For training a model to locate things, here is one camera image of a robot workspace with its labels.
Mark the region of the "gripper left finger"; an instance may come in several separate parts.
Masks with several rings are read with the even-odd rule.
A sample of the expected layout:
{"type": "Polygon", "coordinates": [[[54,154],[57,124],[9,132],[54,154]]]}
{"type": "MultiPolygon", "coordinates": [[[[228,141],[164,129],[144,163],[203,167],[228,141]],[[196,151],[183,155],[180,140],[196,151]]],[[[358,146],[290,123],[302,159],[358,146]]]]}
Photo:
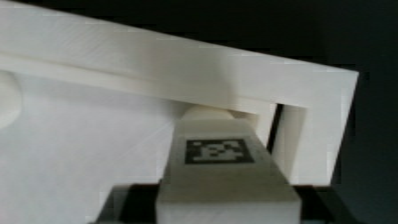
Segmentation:
{"type": "Polygon", "coordinates": [[[98,218],[87,224],[157,224],[159,184],[137,183],[112,188],[98,218]]]}

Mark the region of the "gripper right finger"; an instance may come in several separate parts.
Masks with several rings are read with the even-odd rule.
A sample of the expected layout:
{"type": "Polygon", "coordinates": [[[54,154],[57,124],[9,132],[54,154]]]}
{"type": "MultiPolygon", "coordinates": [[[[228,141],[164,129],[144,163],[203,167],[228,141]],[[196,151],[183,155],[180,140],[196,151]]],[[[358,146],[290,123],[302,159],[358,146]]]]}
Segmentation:
{"type": "Polygon", "coordinates": [[[301,224],[366,224],[331,187],[297,186],[295,191],[302,199],[301,224]]]}

